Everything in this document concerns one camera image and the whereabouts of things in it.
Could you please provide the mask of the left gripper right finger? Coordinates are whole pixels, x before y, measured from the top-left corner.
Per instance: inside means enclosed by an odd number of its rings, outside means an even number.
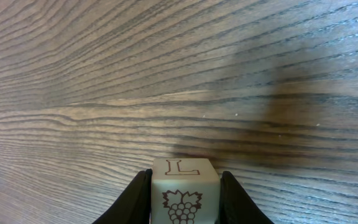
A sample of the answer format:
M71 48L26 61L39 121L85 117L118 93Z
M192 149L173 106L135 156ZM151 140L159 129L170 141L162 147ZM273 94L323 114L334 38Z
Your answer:
M229 171L221 177L216 224L273 224Z

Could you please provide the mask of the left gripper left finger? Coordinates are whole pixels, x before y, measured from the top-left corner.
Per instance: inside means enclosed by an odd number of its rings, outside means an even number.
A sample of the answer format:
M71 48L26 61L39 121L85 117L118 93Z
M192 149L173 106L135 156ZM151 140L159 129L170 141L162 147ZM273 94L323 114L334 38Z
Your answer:
M93 224L149 224L152 169L138 172L116 201Z

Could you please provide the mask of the white grapes picture block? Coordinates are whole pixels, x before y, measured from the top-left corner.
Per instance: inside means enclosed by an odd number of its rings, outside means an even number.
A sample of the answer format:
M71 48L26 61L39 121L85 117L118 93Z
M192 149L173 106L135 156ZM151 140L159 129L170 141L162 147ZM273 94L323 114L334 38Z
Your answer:
M219 176L208 159L155 159L151 224L214 224L219 216Z

